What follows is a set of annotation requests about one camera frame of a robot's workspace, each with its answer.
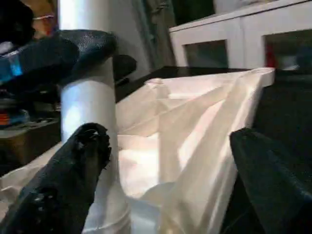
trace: cabinet door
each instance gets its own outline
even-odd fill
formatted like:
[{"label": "cabinet door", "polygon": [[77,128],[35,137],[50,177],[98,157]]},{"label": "cabinet door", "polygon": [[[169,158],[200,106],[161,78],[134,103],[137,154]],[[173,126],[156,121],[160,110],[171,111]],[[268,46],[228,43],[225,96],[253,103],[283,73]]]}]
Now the cabinet door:
[{"label": "cabinet door", "polygon": [[312,2],[304,2],[242,19],[246,68],[312,68]]},{"label": "cabinet door", "polygon": [[178,66],[244,68],[240,19],[230,19],[171,33]]}]

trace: white plastic bag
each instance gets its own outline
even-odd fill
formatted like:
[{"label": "white plastic bag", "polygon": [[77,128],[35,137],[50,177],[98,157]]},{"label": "white plastic bag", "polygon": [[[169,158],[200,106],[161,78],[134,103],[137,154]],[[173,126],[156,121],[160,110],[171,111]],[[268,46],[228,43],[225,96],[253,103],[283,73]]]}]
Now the white plastic bag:
[{"label": "white plastic bag", "polygon": [[[117,104],[121,184],[161,210],[160,233],[219,232],[236,178],[228,136],[252,122],[261,89],[272,82],[270,68],[152,79]],[[5,205],[60,146],[1,178]],[[157,215],[144,215],[144,204],[132,217],[147,233],[136,220]]]}]

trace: red object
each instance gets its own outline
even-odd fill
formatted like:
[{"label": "red object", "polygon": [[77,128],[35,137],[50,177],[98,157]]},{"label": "red object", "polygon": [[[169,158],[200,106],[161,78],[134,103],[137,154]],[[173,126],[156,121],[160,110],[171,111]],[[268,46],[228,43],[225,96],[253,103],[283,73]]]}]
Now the red object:
[{"label": "red object", "polygon": [[7,113],[0,113],[0,125],[8,125],[10,117]]},{"label": "red object", "polygon": [[266,46],[266,59],[267,59],[267,67],[276,68],[276,59],[274,56],[272,45]]},{"label": "red object", "polygon": [[52,34],[53,31],[53,24],[54,24],[54,18],[53,17],[46,17],[42,19],[44,28],[46,31],[47,36]]}]

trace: white tube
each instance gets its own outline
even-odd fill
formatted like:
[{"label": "white tube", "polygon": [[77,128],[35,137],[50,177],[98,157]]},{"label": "white tube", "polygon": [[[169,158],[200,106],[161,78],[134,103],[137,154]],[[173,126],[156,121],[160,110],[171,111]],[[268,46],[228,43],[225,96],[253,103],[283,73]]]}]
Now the white tube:
[{"label": "white tube", "polygon": [[[59,0],[61,30],[110,31],[110,0]],[[121,188],[118,171],[115,93],[112,61],[66,85],[61,93],[62,139],[66,141],[81,125],[99,123],[108,129],[112,161],[97,184],[95,201],[89,210],[84,233],[125,234],[130,232],[130,210]]]}]

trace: black table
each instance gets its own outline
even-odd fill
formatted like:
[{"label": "black table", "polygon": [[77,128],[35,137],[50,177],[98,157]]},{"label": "black table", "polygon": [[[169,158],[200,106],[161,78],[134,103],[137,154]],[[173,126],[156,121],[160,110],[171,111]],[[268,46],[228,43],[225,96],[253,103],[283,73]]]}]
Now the black table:
[{"label": "black table", "polygon": [[[243,69],[164,67],[116,90],[117,101],[151,78],[175,78],[244,71]],[[279,140],[294,155],[312,162],[312,73],[276,71],[275,82],[263,89],[253,127]],[[222,234],[264,234],[240,177],[237,177],[223,222]]]}]

